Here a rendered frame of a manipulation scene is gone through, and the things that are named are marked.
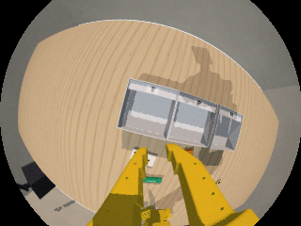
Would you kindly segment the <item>white domino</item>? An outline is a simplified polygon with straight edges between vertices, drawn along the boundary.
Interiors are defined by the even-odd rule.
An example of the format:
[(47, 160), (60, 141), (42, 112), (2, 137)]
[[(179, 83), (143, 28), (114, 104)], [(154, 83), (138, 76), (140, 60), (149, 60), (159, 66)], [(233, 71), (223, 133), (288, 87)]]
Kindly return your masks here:
[[(132, 158), (132, 156), (134, 155), (134, 153), (137, 151), (137, 149), (133, 149), (133, 151), (132, 151), (132, 154), (131, 154), (131, 157), (130, 157), (130, 159)], [(155, 160), (156, 160), (156, 155), (153, 155), (153, 154), (150, 154), (150, 153), (148, 153), (148, 165), (147, 166), (150, 166), (150, 167), (152, 167), (153, 166), (153, 164), (154, 164), (154, 162), (155, 162)]]

